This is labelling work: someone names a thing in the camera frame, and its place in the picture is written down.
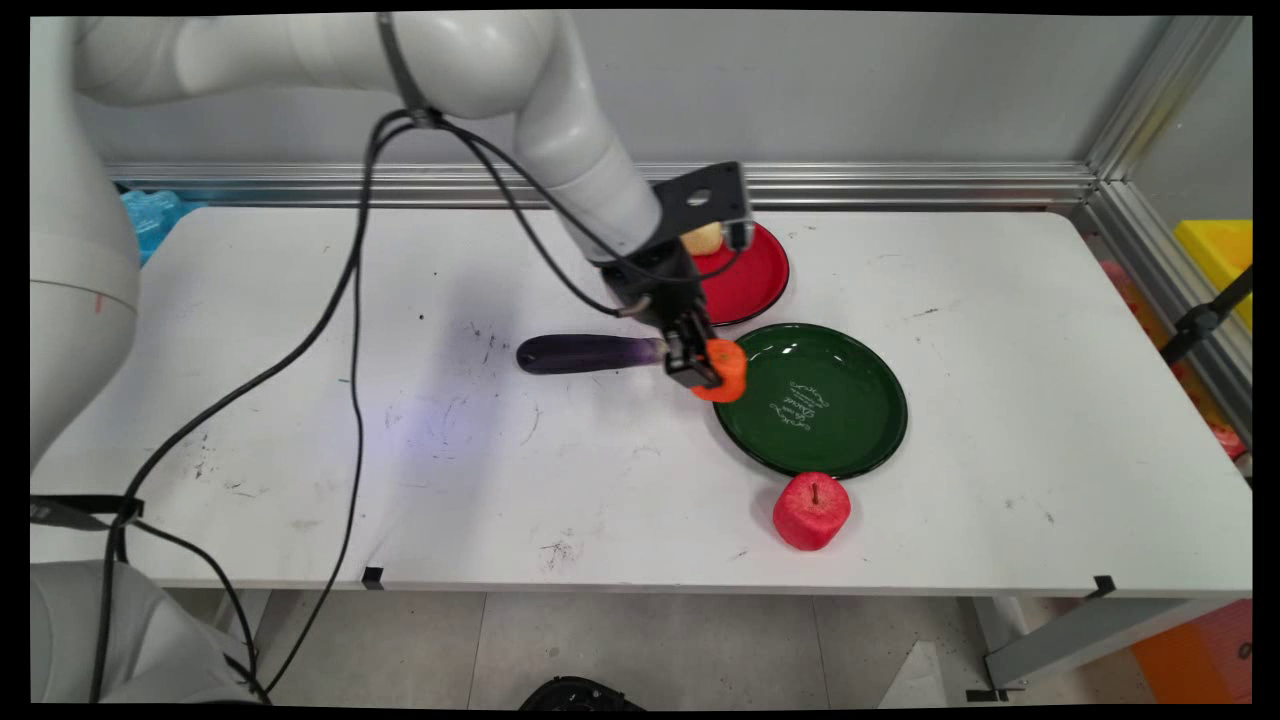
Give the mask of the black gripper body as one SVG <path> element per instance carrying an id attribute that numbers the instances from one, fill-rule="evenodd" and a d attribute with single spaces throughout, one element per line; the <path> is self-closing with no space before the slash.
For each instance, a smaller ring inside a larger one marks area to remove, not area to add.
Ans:
<path id="1" fill-rule="evenodd" d="M 681 313 L 705 313 L 709 319 L 698 265 L 681 242 L 650 243 L 621 261 L 600 263 L 598 270 L 623 306 L 648 297 L 634 318 L 663 334 L 681 340 Z"/>

